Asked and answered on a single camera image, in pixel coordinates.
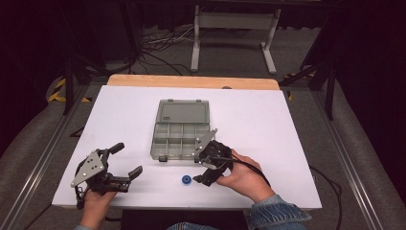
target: blue bottle cap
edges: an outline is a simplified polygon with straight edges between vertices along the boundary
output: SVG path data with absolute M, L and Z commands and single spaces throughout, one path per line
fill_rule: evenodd
M 191 183 L 192 183 L 191 177 L 190 177 L 189 175 L 184 175 L 184 176 L 182 177 L 182 183 L 183 183 L 184 185 L 189 185 L 189 184 L 191 184 Z

